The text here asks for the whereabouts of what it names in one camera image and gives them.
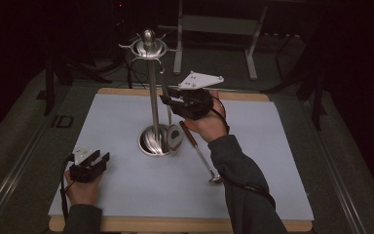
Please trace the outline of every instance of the utensil handle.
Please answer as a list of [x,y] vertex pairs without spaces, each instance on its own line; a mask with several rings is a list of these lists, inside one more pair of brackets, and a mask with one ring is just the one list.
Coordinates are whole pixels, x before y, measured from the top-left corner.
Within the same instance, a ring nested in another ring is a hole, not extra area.
[[184,124],[183,121],[180,121],[180,126],[181,129],[183,129],[184,134],[190,140],[190,143],[193,144],[193,146],[197,146],[196,140],[193,138],[193,135],[191,135],[190,130],[187,128],[186,124]]

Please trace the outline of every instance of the person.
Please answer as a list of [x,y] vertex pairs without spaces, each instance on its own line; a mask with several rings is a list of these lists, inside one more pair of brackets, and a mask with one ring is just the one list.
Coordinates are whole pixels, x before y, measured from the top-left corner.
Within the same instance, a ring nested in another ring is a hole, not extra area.
[[[218,98],[216,91],[211,94]],[[224,108],[214,99],[213,108],[225,116]],[[257,164],[247,157],[233,135],[228,135],[220,117],[210,111],[206,117],[190,122],[208,143],[214,168],[224,178],[225,199],[235,234],[287,233],[271,202],[258,193],[238,184],[254,184],[269,191],[269,186]],[[68,184],[68,172],[65,173]],[[89,184],[75,182],[67,191],[73,205],[64,233],[99,233],[101,210],[94,207],[100,178]]]

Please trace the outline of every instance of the forearm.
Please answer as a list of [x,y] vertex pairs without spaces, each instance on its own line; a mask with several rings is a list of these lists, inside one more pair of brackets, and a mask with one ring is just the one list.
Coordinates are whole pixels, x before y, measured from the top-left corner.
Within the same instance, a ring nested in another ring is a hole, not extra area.
[[281,219],[265,197],[232,183],[256,184],[269,191],[260,168],[243,154],[236,138],[223,136],[208,147],[214,167],[225,178],[226,203],[235,234],[286,233]]
[[99,234],[102,210],[91,205],[74,205],[69,210],[63,233]]

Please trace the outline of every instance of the hand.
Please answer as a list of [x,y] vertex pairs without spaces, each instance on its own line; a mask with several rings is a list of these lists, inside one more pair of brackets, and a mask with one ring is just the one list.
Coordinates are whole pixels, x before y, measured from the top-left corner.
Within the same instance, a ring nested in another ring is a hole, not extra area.
[[101,181],[102,174],[99,175],[94,181],[80,183],[71,180],[70,172],[68,170],[65,172],[65,178],[66,182],[68,183],[66,195],[71,201],[71,205],[95,205],[98,199],[98,185]]
[[[210,94],[218,98],[218,92],[217,91],[210,91]],[[221,106],[220,102],[218,100],[213,99],[213,108],[219,112],[221,115],[226,116],[226,113],[224,113],[224,109]],[[200,134],[202,139],[204,139],[207,143],[227,135],[226,127],[223,124],[223,121],[220,119],[219,116],[217,116],[214,112],[210,111],[208,112],[207,116],[198,119],[198,120],[191,120],[186,119],[188,122],[194,125],[194,127],[197,129],[197,132]]]

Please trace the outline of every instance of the ladle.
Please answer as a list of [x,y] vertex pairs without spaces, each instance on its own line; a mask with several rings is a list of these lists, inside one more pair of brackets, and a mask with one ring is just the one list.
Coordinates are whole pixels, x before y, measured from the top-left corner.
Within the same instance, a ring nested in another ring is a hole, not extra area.
[[191,144],[197,149],[197,152],[199,152],[199,155],[200,157],[202,157],[203,159],[203,162],[205,162],[207,168],[208,168],[208,171],[210,172],[211,174],[211,179],[209,180],[209,182],[213,182],[213,183],[222,183],[223,182],[223,177],[221,177],[220,175],[216,175],[214,173],[214,171],[212,170],[211,166],[208,164],[206,158],[205,158],[205,155],[203,155],[202,151],[200,150],[199,146],[197,145],[197,142],[196,140],[193,138],[193,135],[191,135],[190,131],[188,130],[187,126],[184,124],[183,121],[180,121],[180,126],[181,126],[181,129],[183,129],[185,135],[187,136],[187,138],[190,140]]

